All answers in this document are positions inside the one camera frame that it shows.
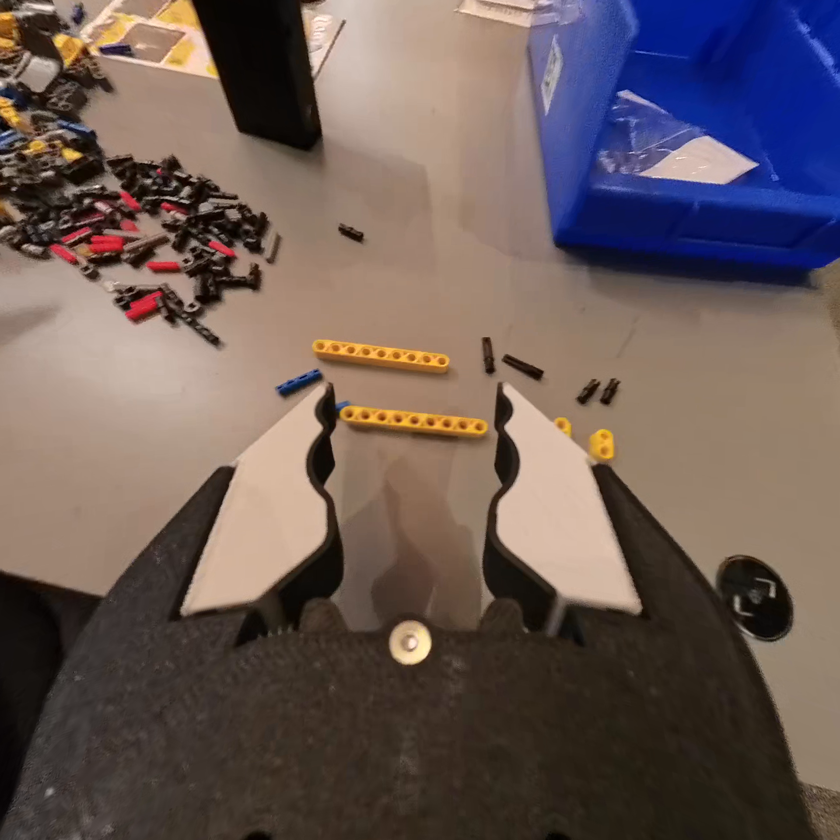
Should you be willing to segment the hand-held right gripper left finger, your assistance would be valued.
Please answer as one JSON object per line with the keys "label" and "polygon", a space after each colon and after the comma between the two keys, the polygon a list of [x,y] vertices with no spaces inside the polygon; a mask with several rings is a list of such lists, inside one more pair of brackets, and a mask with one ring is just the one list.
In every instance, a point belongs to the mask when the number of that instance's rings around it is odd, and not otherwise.
{"label": "hand-held right gripper left finger", "polygon": [[299,632],[343,581],[327,489],[335,461],[333,385],[321,383],[236,459],[179,617],[244,610],[268,633]]}

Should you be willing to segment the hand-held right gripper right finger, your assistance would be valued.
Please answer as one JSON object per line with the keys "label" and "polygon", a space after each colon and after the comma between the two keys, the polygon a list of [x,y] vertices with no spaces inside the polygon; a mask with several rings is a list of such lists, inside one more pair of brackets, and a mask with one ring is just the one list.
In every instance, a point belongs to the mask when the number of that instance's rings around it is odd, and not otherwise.
{"label": "hand-held right gripper right finger", "polygon": [[506,382],[497,386],[483,580],[526,632],[560,635],[575,607],[640,617],[642,599],[581,446]]}

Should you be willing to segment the yellow holed beam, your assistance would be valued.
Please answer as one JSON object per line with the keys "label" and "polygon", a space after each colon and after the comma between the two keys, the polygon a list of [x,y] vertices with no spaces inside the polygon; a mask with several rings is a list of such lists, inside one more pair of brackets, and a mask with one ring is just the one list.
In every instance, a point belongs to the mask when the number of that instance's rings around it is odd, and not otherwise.
{"label": "yellow holed beam", "polygon": [[352,405],[339,415],[345,424],[358,429],[426,435],[446,438],[483,438],[488,421],[468,416],[407,412],[394,409]]}
{"label": "yellow holed beam", "polygon": [[311,349],[322,361],[357,364],[426,374],[446,374],[450,359],[444,353],[394,348],[372,343],[316,339]]}

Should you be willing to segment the black round disc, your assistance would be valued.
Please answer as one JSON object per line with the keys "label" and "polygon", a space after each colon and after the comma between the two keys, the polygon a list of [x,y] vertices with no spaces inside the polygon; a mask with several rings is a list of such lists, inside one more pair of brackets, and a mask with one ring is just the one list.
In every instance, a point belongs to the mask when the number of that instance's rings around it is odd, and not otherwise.
{"label": "black round disc", "polygon": [[717,569],[715,589],[738,629],[754,641],[775,643],[794,624],[794,600],[779,574],[745,554],[727,557]]}

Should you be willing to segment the pile of black red pins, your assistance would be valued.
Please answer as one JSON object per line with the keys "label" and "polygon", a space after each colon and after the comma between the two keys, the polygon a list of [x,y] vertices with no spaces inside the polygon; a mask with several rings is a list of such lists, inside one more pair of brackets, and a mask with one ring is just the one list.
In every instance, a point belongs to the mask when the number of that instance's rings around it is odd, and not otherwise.
{"label": "pile of black red pins", "polygon": [[174,154],[2,155],[2,246],[98,282],[133,323],[160,316],[221,348],[205,310],[228,291],[260,291],[280,244],[267,213]]}

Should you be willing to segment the blue storage bin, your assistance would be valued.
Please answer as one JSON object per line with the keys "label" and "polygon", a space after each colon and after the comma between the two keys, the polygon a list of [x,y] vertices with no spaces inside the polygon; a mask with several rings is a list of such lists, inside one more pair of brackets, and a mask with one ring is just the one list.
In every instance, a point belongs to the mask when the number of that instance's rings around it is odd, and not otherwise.
{"label": "blue storage bin", "polygon": [[[534,26],[531,90],[557,246],[813,270],[838,260],[838,2],[582,2]],[[630,90],[758,162],[727,185],[605,175]]]}

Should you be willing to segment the clear plastic bag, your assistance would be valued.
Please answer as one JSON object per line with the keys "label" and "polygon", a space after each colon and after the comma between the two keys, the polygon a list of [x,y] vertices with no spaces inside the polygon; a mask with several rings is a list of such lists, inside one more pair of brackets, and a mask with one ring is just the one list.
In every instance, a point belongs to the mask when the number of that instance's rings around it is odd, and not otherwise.
{"label": "clear plastic bag", "polygon": [[595,165],[605,175],[727,185],[758,162],[630,90],[616,94]]}

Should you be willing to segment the black tall block stand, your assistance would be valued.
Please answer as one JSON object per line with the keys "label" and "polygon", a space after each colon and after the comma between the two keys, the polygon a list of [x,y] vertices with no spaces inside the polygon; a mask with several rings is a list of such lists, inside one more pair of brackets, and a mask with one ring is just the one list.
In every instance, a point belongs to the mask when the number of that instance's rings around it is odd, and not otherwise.
{"label": "black tall block stand", "polygon": [[194,1],[240,133],[308,151],[322,137],[299,1]]}

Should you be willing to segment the yellow printed sheet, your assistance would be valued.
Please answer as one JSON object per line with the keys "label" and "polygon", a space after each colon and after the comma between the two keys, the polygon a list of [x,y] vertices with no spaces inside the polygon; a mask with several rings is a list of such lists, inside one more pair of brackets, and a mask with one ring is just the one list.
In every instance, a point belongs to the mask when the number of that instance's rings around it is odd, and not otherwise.
{"label": "yellow printed sheet", "polygon": [[[300,10],[315,79],[346,21],[311,4]],[[218,80],[194,2],[109,2],[81,27],[80,37],[98,56]]]}

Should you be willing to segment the white paper in clear sleeve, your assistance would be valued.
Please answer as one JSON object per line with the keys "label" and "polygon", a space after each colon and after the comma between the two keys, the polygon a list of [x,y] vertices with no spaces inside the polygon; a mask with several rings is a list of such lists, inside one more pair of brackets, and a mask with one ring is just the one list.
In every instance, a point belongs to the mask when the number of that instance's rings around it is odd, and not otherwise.
{"label": "white paper in clear sleeve", "polygon": [[570,25],[581,15],[582,1],[460,1],[457,13],[532,28]]}

